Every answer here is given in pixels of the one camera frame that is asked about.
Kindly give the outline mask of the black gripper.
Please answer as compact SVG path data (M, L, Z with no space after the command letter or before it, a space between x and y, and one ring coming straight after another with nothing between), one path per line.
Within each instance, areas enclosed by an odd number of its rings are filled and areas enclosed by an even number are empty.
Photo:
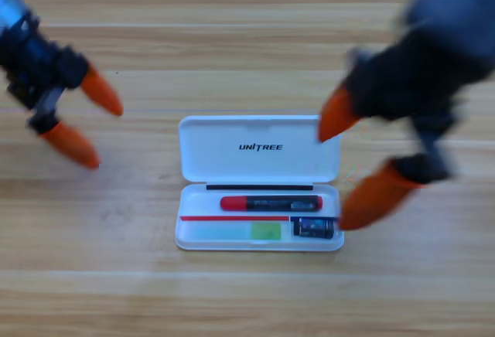
M358 49L344 87L337 87L320 111L318 139L330 140L362 117L407 118L422 151L393 158L393 167L419 184L447 179L448 165L437 144L457 120L453 98L493 69L492 63L444 49L417 32L379 53Z
M38 30L39 20L24 15L1 34L1 68L9 81L7 91L33 112L28 125L61 155L97 169L96 149L78 129L56 116L56 102L66 89L81 90L97 106L120 117L124 108L114 88L88 60L71 46L60 47Z

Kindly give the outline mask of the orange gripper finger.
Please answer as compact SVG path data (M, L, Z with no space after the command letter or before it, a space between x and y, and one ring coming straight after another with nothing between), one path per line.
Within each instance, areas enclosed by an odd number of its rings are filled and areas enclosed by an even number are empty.
M406 179L389 159L345 197L338 225L344 231L369 226L393 213L421 187L421 183Z

